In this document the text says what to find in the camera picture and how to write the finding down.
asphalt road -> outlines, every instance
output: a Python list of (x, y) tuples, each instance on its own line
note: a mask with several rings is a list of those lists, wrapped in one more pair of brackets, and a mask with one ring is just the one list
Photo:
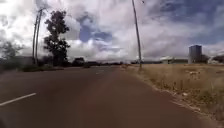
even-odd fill
[(210, 128), (115, 67), (0, 77), (0, 128)]

blue sky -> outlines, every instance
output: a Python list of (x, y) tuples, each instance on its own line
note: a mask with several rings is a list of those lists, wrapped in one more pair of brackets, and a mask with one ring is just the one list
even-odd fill
[[(223, 0), (135, 0), (143, 58), (187, 57), (188, 47), (202, 44), (204, 54), (224, 52)], [(40, 54), (48, 34), (45, 20), (53, 10), (66, 10), (65, 37), (69, 57), (91, 60), (129, 60), (137, 57), (130, 0), (5, 0), (0, 2), (0, 39), (25, 45), (31, 54), (37, 9), (48, 7), (40, 29)]]

utility pole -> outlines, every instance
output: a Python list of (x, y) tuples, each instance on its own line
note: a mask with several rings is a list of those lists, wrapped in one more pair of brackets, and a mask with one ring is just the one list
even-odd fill
[(33, 64), (35, 64), (35, 56), (34, 56), (34, 52), (35, 52), (35, 39), (36, 39), (36, 32), (37, 32), (37, 21), (38, 21), (38, 15), (37, 15), (37, 17), (36, 17), (36, 21), (35, 21), (35, 24), (34, 24), (33, 51), (32, 51)]
[(44, 8), (40, 9), (39, 10), (39, 17), (38, 17), (38, 23), (37, 23), (37, 37), (36, 37), (36, 50), (35, 50), (35, 61), (36, 61), (36, 64), (38, 63), (38, 56), (37, 56), (37, 50), (38, 50), (38, 38), (39, 38), (39, 30), (40, 30), (40, 22), (41, 22), (41, 16), (42, 16), (42, 13), (43, 13), (43, 10)]
[(139, 57), (139, 71), (142, 70), (142, 53), (141, 53), (141, 41), (140, 41), (140, 36), (139, 36), (139, 30), (138, 30), (138, 19), (137, 19), (137, 14), (136, 14), (136, 9), (135, 9), (135, 2), (132, 0), (132, 6), (133, 6), (133, 11), (134, 11), (134, 18), (135, 18), (135, 28), (136, 28), (136, 35), (137, 35), (137, 41), (138, 41), (138, 57)]

dry grass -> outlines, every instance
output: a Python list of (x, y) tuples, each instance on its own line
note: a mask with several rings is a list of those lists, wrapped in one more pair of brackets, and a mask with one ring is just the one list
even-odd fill
[(185, 94), (190, 101), (224, 124), (224, 66), (144, 65), (143, 74), (161, 89)]

white lane marking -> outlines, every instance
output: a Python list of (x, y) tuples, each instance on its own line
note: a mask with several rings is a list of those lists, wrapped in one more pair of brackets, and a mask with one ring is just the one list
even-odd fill
[(22, 100), (22, 99), (25, 99), (25, 98), (28, 98), (28, 97), (31, 97), (31, 96), (34, 96), (34, 95), (36, 95), (36, 93), (32, 93), (32, 94), (29, 94), (29, 95), (21, 96), (21, 97), (15, 98), (13, 100), (9, 100), (9, 101), (0, 103), (0, 107), (3, 107), (5, 105), (11, 104), (13, 102), (16, 102), (16, 101), (19, 101), (19, 100)]

